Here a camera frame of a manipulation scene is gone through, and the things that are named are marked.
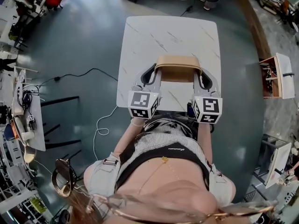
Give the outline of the white marble table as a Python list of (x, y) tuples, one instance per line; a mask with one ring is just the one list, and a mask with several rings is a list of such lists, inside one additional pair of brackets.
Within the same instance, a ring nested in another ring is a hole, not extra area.
[(118, 107), (126, 108), (136, 75), (160, 56), (195, 56), (218, 82), (221, 55), (215, 22), (175, 16), (131, 16), (126, 19), (117, 86)]

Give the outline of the orange wooden cabinet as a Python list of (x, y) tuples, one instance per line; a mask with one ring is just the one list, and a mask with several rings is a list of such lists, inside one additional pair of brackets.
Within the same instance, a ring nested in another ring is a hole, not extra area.
[(290, 58), (276, 53), (259, 62), (262, 72), (264, 98), (295, 98), (294, 73)]

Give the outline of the person's torso striped top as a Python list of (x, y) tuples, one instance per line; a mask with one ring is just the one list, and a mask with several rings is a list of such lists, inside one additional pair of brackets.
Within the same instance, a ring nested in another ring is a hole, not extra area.
[(89, 194), (109, 196), (123, 185), (187, 181), (211, 192), (219, 207), (232, 203), (234, 183), (209, 164), (198, 141), (198, 126), (186, 117), (157, 115), (145, 121), (125, 150), (90, 165), (84, 173)]

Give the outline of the beige shell chair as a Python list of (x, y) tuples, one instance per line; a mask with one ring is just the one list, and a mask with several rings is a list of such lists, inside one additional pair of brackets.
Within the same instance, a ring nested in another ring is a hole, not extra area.
[(31, 148), (29, 146), (25, 146), (24, 155), (23, 155), (24, 161), (26, 163), (31, 163), (34, 160), (35, 156), (36, 156), (36, 149)]

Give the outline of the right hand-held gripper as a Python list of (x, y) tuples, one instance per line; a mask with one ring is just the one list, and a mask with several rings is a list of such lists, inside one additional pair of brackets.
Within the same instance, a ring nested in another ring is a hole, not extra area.
[(217, 123), (222, 115), (222, 98), (217, 79), (206, 69), (193, 74), (192, 108), (198, 123)]

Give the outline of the yellow green crate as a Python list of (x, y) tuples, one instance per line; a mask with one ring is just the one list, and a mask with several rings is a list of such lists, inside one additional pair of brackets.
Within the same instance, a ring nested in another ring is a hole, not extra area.
[(40, 198), (33, 197), (30, 199), (30, 203), (40, 214), (44, 213), (47, 210), (46, 206), (42, 203), (42, 200)]

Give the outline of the woven wicker chair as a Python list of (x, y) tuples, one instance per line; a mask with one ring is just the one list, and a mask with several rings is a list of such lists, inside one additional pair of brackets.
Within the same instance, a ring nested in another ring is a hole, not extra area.
[(55, 191), (61, 197), (68, 198), (79, 180), (80, 176), (71, 166), (71, 158), (56, 159), (51, 181)]

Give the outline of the person's right forearm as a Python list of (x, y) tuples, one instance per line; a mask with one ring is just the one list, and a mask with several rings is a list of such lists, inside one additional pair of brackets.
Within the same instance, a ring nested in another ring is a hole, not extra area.
[(213, 164), (212, 141), (209, 124), (199, 123), (197, 141), (209, 164)]

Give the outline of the gold rimmed eyeglasses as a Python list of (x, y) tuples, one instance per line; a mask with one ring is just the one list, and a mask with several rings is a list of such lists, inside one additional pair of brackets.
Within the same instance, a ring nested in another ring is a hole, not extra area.
[(94, 194), (86, 207), (86, 212), (107, 207), (106, 216), (113, 215), (142, 224), (202, 224), (210, 218), (225, 220), (229, 217), (250, 217), (274, 211), (278, 201), (262, 201), (230, 204), (211, 214), (174, 202), (162, 201), (152, 197), (114, 194), (108, 197)]

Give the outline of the white side table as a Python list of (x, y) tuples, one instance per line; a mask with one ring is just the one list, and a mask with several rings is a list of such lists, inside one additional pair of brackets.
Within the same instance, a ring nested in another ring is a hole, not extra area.
[[(61, 98), (61, 99), (51, 100), (43, 103), (40, 102), (40, 97), (37, 96), (36, 98), (31, 99), (29, 108), (24, 108), (22, 107), (23, 102), (21, 100), (23, 98), (23, 94), (24, 94), (23, 83), (17, 82), (15, 85), (13, 102), (12, 102), (12, 118), (13, 118), (15, 129), (18, 133), (19, 141), (23, 144), (24, 147), (29, 146), (39, 151), (46, 151), (47, 149), (68, 146), (71, 144), (79, 143), (81, 141), (81, 140), (71, 140), (71, 141), (60, 142), (60, 143), (46, 144), (44, 139), (46, 133), (43, 131), (43, 121), (42, 121), (42, 111), (41, 111), (41, 108), (43, 106), (53, 105), (53, 104), (58, 104), (58, 103), (78, 99), (79, 96)], [(31, 131), (28, 128), (26, 122), (26, 118), (29, 115), (33, 115), (36, 120), (36, 129), (32, 130), (35, 133), (35, 138), (24, 141), (21, 137), (21, 133)]]

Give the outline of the spare grey hand-held gripper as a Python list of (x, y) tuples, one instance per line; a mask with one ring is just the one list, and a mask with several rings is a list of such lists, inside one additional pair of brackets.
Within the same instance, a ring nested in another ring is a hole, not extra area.
[(33, 115), (29, 115), (26, 118), (27, 126), (30, 130), (36, 129), (36, 120)]

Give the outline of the person's left forearm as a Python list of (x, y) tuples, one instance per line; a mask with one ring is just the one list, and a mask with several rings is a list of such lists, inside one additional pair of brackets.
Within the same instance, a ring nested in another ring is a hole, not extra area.
[(134, 140), (142, 131), (145, 125), (145, 119), (141, 118), (132, 118), (131, 122), (126, 129), (123, 136), (120, 138), (119, 142), (117, 143), (113, 154), (114, 156), (119, 156), (125, 148), (130, 144), (132, 140)]

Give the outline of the white cup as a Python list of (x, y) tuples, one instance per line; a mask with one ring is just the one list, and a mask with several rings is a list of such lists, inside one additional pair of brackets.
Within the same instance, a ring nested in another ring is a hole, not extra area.
[(35, 138), (35, 133), (33, 131), (23, 132), (21, 133), (21, 137), (24, 141)]

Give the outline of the white metal frame cabinet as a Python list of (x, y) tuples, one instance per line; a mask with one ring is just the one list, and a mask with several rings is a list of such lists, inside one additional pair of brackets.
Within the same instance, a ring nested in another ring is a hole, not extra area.
[(253, 176), (266, 189), (277, 183), (287, 165), (292, 143), (264, 134)]

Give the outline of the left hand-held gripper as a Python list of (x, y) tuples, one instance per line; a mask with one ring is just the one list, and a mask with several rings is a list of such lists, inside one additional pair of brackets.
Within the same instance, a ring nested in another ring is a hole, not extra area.
[(128, 110), (132, 118), (151, 119), (161, 100), (162, 72), (156, 64), (141, 70), (135, 77), (135, 84), (128, 93)]

